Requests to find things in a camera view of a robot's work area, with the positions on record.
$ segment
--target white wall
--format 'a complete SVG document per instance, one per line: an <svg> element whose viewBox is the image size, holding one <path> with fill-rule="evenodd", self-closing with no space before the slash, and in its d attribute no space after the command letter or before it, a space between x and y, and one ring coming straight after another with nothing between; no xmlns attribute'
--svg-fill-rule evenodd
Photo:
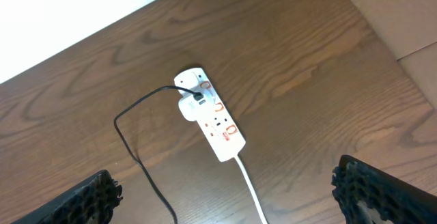
<svg viewBox="0 0 437 224"><path fill-rule="evenodd" d="M153 0L0 0L0 83Z"/></svg>

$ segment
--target black cable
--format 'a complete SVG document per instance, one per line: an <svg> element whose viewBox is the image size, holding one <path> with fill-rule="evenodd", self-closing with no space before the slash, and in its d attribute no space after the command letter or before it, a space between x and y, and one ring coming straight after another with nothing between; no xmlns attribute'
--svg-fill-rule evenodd
<svg viewBox="0 0 437 224"><path fill-rule="evenodd" d="M145 169L143 163L141 162L141 159L135 157L135 155L132 153L132 150L130 149L128 143L126 142L122 132L120 132L120 129L118 128L117 125L117 120L118 118L120 118L122 115L124 115L126 112L128 112L129 110L131 110L133 107L135 107L137 104L139 104L140 102L142 102L143 100L145 100L146 98L149 98L150 96L154 95L155 93L162 91L162 90L168 90L168 89L178 89L178 90L182 90L182 91L186 91L192 95L194 95L196 100L199 100L200 98L203 97L202 93L199 92L193 92L189 89L183 88L183 87L176 87L176 86L164 86L164 87L159 87L158 89L155 89L154 91L150 92L149 94L145 95L144 97L138 99L138 101L136 101L135 103L131 104L128 108L126 108L124 111L122 111L120 114L118 114L115 118L114 118L114 127L116 129L116 131L118 132L118 135L120 136L120 138L122 139L124 146L126 146L126 149L128 150L130 156L134 159L135 162L137 162L137 164L140 166L140 168L143 170L145 176L147 177L147 179L150 182L150 185L152 186L153 190L155 191L155 193L158 195L159 199L163 202L163 204L165 205L165 207L167 207L167 209L169 210L171 216L173 217L173 222L175 224L178 224L178 218L176 216L175 211L173 210L173 208L171 207L171 205L169 204L169 202L165 199L164 195L159 191L158 187L155 185L155 183L152 180L152 177L150 176L149 172L147 172L147 169Z"/></svg>

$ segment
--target electrical socket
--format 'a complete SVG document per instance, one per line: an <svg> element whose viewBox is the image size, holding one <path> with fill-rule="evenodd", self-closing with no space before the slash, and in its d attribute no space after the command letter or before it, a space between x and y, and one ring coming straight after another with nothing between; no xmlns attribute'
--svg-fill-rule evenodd
<svg viewBox="0 0 437 224"><path fill-rule="evenodd" d="M202 68L185 70L174 81L179 87L203 94L201 100L195 100L192 94L179 90L179 108L188 121L197 121L218 159L224 162L237 156L246 141Z"/></svg>

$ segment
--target white power strip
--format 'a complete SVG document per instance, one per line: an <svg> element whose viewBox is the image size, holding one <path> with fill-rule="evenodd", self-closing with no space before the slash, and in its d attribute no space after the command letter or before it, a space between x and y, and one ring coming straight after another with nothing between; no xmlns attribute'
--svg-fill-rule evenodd
<svg viewBox="0 0 437 224"><path fill-rule="evenodd" d="M176 86L203 94L202 98L196 99L194 95L180 90L179 92L182 94L182 98L179 101L179 109L188 121L197 121L200 129L202 129L206 139L221 162L231 158L236 159L252 194L261 222L267 224L255 189L238 156L238 153L244 147L246 141L227 111L225 104L212 86L211 81L201 68L185 70L178 74L174 81Z"/></svg>

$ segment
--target tabletop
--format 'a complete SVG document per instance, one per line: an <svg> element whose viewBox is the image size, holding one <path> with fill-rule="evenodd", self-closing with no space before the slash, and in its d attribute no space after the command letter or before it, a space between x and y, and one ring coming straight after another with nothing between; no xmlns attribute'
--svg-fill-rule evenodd
<svg viewBox="0 0 437 224"><path fill-rule="evenodd" d="M330 185L342 154L437 192L437 144L412 136L432 107L350 0L157 0L0 85L0 222L107 169L124 187L112 223L171 223L113 118L193 66L246 138L269 223L344 222ZM181 223L258 223L236 162L179 99L126 114L130 146Z"/></svg>

